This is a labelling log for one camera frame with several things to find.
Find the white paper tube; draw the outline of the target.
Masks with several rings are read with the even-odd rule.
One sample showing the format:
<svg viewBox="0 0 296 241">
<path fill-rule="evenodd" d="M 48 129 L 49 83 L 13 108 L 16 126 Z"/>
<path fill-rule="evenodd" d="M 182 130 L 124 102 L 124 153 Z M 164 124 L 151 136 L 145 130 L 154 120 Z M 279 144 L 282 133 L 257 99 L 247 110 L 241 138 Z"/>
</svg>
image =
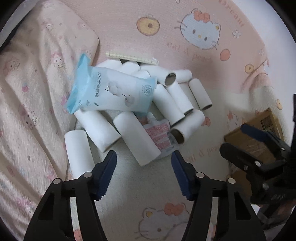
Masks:
<svg viewBox="0 0 296 241">
<path fill-rule="evenodd" d="M 119 132 L 98 111 L 79 109 L 74 115 L 101 152 L 105 152 L 121 138 Z"/>
<path fill-rule="evenodd" d="M 140 166 L 149 164 L 161 154 L 134 113 L 120 113 L 114 118 L 113 124 Z"/>
<path fill-rule="evenodd" d="M 142 64 L 140 65 L 140 69 L 147 71 L 151 77 L 156 77 L 157 82 L 164 86 L 170 86 L 176 80 L 176 74 L 174 72 L 160 66 Z"/>
<path fill-rule="evenodd" d="M 127 61 L 116 70 L 125 74 L 132 74 L 134 72 L 138 72 L 140 70 L 140 66 L 137 62 Z"/>
<path fill-rule="evenodd" d="M 170 133 L 178 144 L 184 144 L 198 130 L 204 120 L 203 112 L 193 109 L 183 120 L 171 128 Z"/>
<path fill-rule="evenodd" d="M 161 114 L 169 121 L 171 126 L 185 118 L 184 113 L 180 110 L 174 99 L 161 84 L 156 85 L 153 102 Z"/>
<path fill-rule="evenodd" d="M 91 172 L 95 164 L 84 130 L 69 131 L 64 135 L 66 152 L 74 179 Z"/>
<path fill-rule="evenodd" d="M 212 107 L 213 103 L 199 79 L 194 78 L 190 80 L 189 88 L 201 110 L 207 110 Z"/>
<path fill-rule="evenodd" d="M 172 72 L 176 76 L 177 83 L 186 83 L 193 78 L 192 72 L 188 69 L 173 70 Z"/>
<path fill-rule="evenodd" d="M 189 101 L 188 97 L 185 95 L 184 91 L 176 81 L 172 85 L 167 86 L 166 90 L 174 99 L 175 103 L 183 112 L 183 114 L 187 115 L 194 109 L 191 101 Z"/>
</svg>

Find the blue white wipes pack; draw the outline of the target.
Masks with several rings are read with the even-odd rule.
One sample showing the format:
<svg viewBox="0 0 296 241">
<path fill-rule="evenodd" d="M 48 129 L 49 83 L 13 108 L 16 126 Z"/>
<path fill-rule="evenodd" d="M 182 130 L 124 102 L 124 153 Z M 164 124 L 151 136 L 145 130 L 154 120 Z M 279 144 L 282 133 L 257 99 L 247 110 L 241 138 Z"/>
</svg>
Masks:
<svg viewBox="0 0 296 241">
<path fill-rule="evenodd" d="M 66 109 L 70 114 L 79 109 L 147 113 L 156 84 L 155 77 L 143 79 L 109 68 L 90 66 L 90 59 L 82 54 Z"/>
</svg>

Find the spiral notebook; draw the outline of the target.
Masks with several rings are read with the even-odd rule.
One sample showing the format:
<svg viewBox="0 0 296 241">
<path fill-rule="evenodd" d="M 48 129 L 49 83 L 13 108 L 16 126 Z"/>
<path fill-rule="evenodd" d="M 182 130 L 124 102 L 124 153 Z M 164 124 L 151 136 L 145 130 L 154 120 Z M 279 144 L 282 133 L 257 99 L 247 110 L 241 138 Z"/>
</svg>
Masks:
<svg viewBox="0 0 296 241">
<path fill-rule="evenodd" d="M 134 61 L 134 62 L 156 65 L 156 66 L 159 65 L 159 61 L 156 58 L 139 57 L 139 56 L 135 56 L 135 55 L 120 54 L 120 53 L 115 53 L 115 52 L 111 52 L 111 51 L 107 51 L 105 54 L 106 54 L 106 57 L 108 57 L 108 58 L 120 59 L 120 60 L 126 60 L 126 61 Z"/>
</svg>

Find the pink white sachet pouch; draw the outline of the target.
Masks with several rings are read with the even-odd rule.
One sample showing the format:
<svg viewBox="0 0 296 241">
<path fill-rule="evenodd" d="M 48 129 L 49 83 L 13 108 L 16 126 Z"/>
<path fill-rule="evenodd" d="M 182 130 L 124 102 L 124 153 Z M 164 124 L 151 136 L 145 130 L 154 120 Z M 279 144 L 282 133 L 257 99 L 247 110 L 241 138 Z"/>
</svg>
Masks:
<svg viewBox="0 0 296 241">
<path fill-rule="evenodd" d="M 146 119 L 147 124 L 143 127 L 161 152 L 157 159 L 164 158 L 179 149 L 176 138 L 170 133 L 171 126 L 167 119 L 157 120 L 151 112 L 147 113 Z"/>
</svg>

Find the pink hello kitty mat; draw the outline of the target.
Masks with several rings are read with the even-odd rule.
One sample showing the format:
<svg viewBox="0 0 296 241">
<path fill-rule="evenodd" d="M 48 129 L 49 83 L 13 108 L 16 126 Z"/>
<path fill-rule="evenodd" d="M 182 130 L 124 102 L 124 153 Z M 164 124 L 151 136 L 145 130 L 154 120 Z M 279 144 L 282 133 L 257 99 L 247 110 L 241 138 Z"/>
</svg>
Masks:
<svg viewBox="0 0 296 241">
<path fill-rule="evenodd" d="M 295 42 L 265 1 L 66 1 L 98 35 L 94 63 L 106 53 L 156 59 L 169 71 L 190 70 L 213 105 L 205 122 L 180 146 L 184 159 L 210 178 L 224 180 L 229 164 L 220 156 L 224 136 L 271 109 L 286 142 L 292 140 Z M 167 203 L 182 196 L 171 159 L 141 167 L 126 146 L 114 146 L 118 163 L 108 194 L 97 204 L 109 240 L 179 240 Z"/>
</svg>

